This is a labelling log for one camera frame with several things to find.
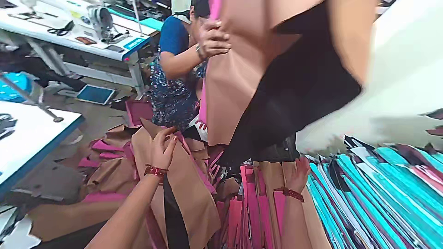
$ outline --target red bracelet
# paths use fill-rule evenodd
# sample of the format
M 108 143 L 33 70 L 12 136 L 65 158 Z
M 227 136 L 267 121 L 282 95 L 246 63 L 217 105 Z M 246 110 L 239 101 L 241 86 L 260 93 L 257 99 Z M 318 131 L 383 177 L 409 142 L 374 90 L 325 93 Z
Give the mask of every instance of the red bracelet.
M 160 177 L 160 183 L 163 184 L 163 178 L 165 177 L 167 169 L 161 169 L 154 166 L 148 166 L 144 170 L 144 175 L 156 175 Z
M 304 198 L 303 198 L 302 194 L 300 194 L 298 192 L 295 192 L 293 190 L 290 190 L 288 188 L 281 187 L 281 188 L 274 189 L 274 191 L 283 191 L 283 195 L 291 196 L 291 197 L 294 197 L 295 199 L 297 199 L 297 200 L 299 200 L 301 202 L 304 202 Z

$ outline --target metal rod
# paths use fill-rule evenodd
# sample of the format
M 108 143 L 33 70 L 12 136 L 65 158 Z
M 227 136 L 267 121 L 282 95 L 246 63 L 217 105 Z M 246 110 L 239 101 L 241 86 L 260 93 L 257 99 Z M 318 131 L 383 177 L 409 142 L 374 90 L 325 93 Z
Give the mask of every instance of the metal rod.
M 139 23 L 139 29 L 140 29 L 140 36 L 143 37 L 143 31 L 141 30 L 141 24 L 140 24 L 140 18 L 138 16 L 138 10 L 137 10 L 137 0 L 132 0 L 132 7 L 134 8 L 134 12 L 136 14 L 137 22 Z
M 42 111 L 46 112 L 49 116 L 53 117 L 54 118 L 54 122 L 58 123 L 58 122 L 63 121 L 62 117 L 58 117 L 55 114 L 53 114 L 48 109 L 48 107 L 45 106 L 43 103 L 35 102 L 26 91 L 24 91 L 23 89 L 19 88 L 15 83 L 11 82 L 8 78 L 5 77 L 4 74 L 5 74 L 4 72 L 0 71 L 0 81 L 2 81 L 6 85 L 8 85 L 12 89 L 14 89 L 15 91 L 17 91 L 22 97 L 24 97 L 26 100 L 28 100 L 32 104 L 38 106 Z

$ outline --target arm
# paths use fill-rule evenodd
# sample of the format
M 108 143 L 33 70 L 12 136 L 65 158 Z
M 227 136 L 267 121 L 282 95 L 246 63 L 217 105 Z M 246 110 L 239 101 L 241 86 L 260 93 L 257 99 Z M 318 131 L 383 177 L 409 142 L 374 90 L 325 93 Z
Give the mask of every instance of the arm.
M 172 134 L 174 127 L 162 130 L 154 138 L 152 165 L 168 169 L 172 161 L 172 152 L 177 144 L 177 136 L 164 146 L 166 135 Z M 111 219 L 95 235 L 86 246 L 87 249 L 130 249 L 142 222 L 145 220 L 146 209 L 151 204 L 154 193 L 160 182 L 156 175 L 146 175 L 132 190 L 125 202 Z
M 228 43 L 229 35 L 220 31 L 220 26 L 221 22 L 219 21 L 207 20 L 204 22 L 199 34 L 200 52 L 197 52 L 197 44 L 178 55 L 169 51 L 162 51 L 160 53 L 160 65 L 166 79 L 177 79 L 202 63 L 203 59 L 227 53 L 231 48 L 231 44 Z
M 309 162 L 306 157 L 300 161 L 296 159 L 296 169 L 292 169 L 289 189 L 301 193 L 306 185 L 307 176 L 310 173 Z M 286 206 L 284 213 L 284 224 L 282 234 L 282 248 L 292 249 L 294 243 L 297 248 L 312 249 L 306 227 L 306 221 L 303 212 L 302 202 L 294 197 L 286 196 Z
M 178 55 L 167 51 L 160 53 L 160 65 L 168 80 L 186 75 L 195 66 L 202 63 L 202 59 L 196 51 L 196 46 L 194 45 Z

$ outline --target blue stool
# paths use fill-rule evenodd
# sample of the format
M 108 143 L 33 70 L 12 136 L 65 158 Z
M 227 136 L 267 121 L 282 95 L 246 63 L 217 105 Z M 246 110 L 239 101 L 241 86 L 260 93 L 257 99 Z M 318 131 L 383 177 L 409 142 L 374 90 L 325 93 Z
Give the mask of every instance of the blue stool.
M 32 92 L 32 83 L 25 74 L 7 73 L 5 77 L 27 93 Z M 26 101 L 17 91 L 0 80 L 0 101 L 23 103 Z

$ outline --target blue shirt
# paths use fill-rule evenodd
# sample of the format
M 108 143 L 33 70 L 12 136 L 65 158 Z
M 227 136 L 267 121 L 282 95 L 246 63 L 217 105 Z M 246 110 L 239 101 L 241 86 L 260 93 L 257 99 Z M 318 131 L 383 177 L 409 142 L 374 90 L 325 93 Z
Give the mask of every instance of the blue shirt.
M 163 23 L 160 33 L 160 52 L 171 52 L 178 55 L 189 47 L 189 34 L 182 21 L 170 16 Z

